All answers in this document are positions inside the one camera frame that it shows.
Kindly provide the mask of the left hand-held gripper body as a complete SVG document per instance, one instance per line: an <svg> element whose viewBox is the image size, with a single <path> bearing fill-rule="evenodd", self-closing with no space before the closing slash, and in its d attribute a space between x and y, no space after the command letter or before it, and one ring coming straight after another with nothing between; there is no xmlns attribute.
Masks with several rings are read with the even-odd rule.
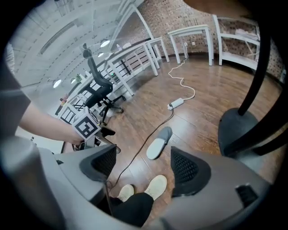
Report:
<svg viewBox="0 0 288 230"><path fill-rule="evenodd" d="M95 146L95 135L101 130L101 127L97 117L87 106L74 116L72 126L84 139L81 144L75 145L75 148Z"/></svg>

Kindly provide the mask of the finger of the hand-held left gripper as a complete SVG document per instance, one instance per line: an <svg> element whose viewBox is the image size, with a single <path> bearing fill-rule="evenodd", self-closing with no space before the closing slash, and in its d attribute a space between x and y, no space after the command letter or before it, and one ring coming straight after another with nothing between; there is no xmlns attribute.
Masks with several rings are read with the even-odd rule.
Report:
<svg viewBox="0 0 288 230"><path fill-rule="evenodd" d="M113 136L115 135L115 131L107 128L107 127L102 127L101 130L100 130L101 134L103 137L106 137L106 136Z"/></svg>

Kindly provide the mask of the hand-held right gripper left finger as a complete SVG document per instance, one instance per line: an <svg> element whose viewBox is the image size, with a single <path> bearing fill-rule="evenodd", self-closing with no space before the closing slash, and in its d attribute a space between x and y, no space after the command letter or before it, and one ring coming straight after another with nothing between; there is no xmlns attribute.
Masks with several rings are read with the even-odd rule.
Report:
<svg viewBox="0 0 288 230"><path fill-rule="evenodd" d="M117 160L117 145L103 145L85 149L89 153L79 163L79 168L92 181L106 182Z"/></svg>

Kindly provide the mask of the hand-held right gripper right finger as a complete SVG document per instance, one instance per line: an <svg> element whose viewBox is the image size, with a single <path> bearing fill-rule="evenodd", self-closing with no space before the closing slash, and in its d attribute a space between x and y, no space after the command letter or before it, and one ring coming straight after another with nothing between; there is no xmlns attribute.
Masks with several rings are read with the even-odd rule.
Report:
<svg viewBox="0 0 288 230"><path fill-rule="evenodd" d="M175 179L172 198L197 194L208 184L212 174L206 161L175 146L171 147L171 169Z"/></svg>

